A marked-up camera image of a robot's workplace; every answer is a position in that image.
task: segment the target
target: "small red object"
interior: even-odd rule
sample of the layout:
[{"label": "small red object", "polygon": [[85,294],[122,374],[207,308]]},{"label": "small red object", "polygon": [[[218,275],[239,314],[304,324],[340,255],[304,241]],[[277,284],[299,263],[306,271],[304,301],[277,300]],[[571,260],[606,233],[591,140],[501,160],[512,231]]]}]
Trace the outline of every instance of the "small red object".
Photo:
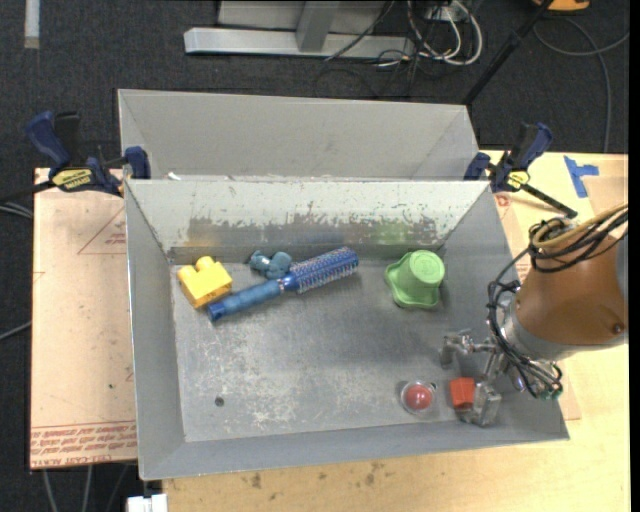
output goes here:
[{"label": "small red object", "polygon": [[473,377],[458,377],[449,382],[451,402],[457,411],[468,410],[473,407],[473,396],[476,391],[476,382]]},{"label": "small red object", "polygon": [[404,405],[412,411],[424,411],[431,405],[433,391],[424,384],[413,384],[404,392]]}]

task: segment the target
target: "yellow lego block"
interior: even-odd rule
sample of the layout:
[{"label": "yellow lego block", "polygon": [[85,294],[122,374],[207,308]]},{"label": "yellow lego block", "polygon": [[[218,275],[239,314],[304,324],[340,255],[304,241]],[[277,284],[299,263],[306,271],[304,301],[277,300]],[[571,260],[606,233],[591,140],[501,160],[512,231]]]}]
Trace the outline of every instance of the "yellow lego block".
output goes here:
[{"label": "yellow lego block", "polygon": [[231,292],[231,276],[222,263],[203,256],[193,265],[178,270],[180,288],[194,308],[222,298]]}]

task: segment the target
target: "red ball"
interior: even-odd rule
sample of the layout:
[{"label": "red ball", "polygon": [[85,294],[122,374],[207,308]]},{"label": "red ball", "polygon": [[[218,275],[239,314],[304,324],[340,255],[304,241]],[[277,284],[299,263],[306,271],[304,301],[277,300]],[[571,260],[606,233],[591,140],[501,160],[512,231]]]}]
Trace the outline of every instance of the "red ball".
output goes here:
[{"label": "red ball", "polygon": [[414,384],[404,393],[404,404],[412,411],[424,411],[431,405],[433,392],[423,384]]}]

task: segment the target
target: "white object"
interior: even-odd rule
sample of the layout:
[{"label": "white object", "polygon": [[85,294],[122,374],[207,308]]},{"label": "white object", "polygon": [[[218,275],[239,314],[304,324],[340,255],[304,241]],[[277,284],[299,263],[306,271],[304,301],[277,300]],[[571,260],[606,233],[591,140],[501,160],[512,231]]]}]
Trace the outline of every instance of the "white object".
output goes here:
[{"label": "white object", "polygon": [[27,0],[25,3],[24,47],[40,49],[40,0]]},{"label": "white object", "polygon": [[133,496],[127,499],[126,512],[168,512],[169,504],[166,494],[154,494],[150,498]]}]

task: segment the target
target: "brush bristles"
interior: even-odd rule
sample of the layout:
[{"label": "brush bristles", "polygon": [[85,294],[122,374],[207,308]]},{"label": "brush bristles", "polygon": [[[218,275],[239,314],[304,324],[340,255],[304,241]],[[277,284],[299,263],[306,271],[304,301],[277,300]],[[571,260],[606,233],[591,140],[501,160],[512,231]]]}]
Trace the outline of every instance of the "brush bristles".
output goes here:
[{"label": "brush bristles", "polygon": [[327,283],[350,276],[358,267],[353,249],[341,247],[291,266],[289,273],[298,284],[297,292],[305,293]]}]

